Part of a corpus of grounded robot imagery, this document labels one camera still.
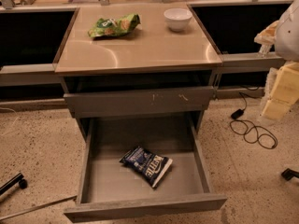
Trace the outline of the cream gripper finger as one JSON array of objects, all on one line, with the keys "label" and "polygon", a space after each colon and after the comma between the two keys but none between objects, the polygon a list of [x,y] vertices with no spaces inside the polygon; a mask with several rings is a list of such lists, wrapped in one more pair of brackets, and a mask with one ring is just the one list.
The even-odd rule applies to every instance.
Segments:
[{"label": "cream gripper finger", "polygon": [[285,62],[273,79],[273,86],[267,95],[262,116],[266,119],[280,120],[298,100],[299,63]]},{"label": "cream gripper finger", "polygon": [[272,22],[254,37],[254,42],[261,45],[274,45],[278,21]]}]

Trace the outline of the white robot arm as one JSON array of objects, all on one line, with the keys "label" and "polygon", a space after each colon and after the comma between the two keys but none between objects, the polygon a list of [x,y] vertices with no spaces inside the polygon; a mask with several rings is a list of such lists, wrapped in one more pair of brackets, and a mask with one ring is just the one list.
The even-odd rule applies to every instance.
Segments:
[{"label": "white robot arm", "polygon": [[261,116],[280,120],[299,100],[299,0],[254,37],[262,46],[274,46],[286,62],[277,71],[271,91],[266,95]]}]

